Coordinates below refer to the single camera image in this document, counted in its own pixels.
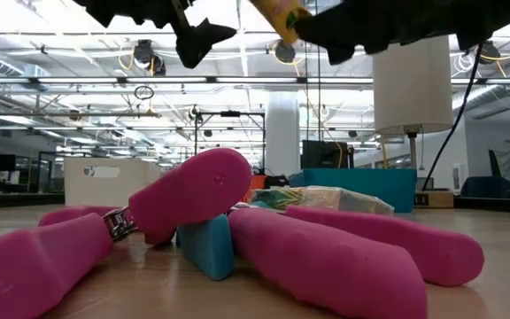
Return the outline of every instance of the white pillar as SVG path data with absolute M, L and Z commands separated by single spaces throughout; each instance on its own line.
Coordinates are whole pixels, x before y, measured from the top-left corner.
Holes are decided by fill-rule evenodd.
M 297 92 L 270 92 L 266 112 L 268 175 L 300 170 L 300 111 Z

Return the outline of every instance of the cardboard box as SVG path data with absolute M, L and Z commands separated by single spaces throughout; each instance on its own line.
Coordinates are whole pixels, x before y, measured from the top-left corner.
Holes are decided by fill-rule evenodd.
M 66 157 L 66 205 L 126 206 L 131 195 L 161 175 L 160 167 L 140 159 Z
M 417 191 L 414 195 L 415 208 L 453 208 L 451 191 Z

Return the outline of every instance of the orange object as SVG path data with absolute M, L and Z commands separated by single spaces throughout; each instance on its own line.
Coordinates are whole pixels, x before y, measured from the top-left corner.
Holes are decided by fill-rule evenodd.
M 241 199 L 244 203 L 251 202 L 251 196 L 253 190 L 262 190 L 265 187 L 265 178 L 266 175 L 254 175 L 251 178 L 251 185 L 249 186 L 249 190 L 245 193 L 245 196 Z

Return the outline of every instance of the desk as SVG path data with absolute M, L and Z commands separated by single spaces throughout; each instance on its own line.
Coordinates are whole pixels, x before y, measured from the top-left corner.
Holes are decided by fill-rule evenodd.
M 0 209 L 0 235 L 35 226 L 59 206 Z M 419 210 L 406 219 L 467 233 L 482 243 L 483 273 L 466 287 L 427 284 L 429 319 L 510 319 L 510 214 Z M 82 279 L 43 319 L 327 319 L 328 310 L 301 304 L 264 280 L 247 262 L 210 281 L 172 247 L 151 249 L 134 234 Z

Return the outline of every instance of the pink foam object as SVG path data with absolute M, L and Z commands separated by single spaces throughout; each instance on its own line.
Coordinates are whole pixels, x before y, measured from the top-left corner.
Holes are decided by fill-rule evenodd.
M 482 272 L 482 247 L 473 238 L 397 217 L 339 212 L 327 208 L 288 206 L 286 215 L 317 222 L 354 235 L 405 248 L 427 282 L 465 284 Z
M 129 199 L 145 242 L 170 241 L 176 226 L 215 218 L 235 205 L 251 185 L 251 167 L 225 148 L 201 152 Z
M 56 306 L 112 249 L 97 214 L 0 237 L 0 319 L 32 319 Z
M 263 208 L 234 211 L 229 226 L 236 252 L 297 300 L 351 318 L 427 318 L 424 282 L 401 247 Z
M 70 221 L 75 218 L 85 216 L 87 214 L 96 213 L 103 217 L 105 214 L 111 212 L 118 207 L 114 206 L 72 206 L 65 207 L 53 212 L 47 213 L 42 216 L 39 221 L 39 226 L 52 225 L 59 222 Z

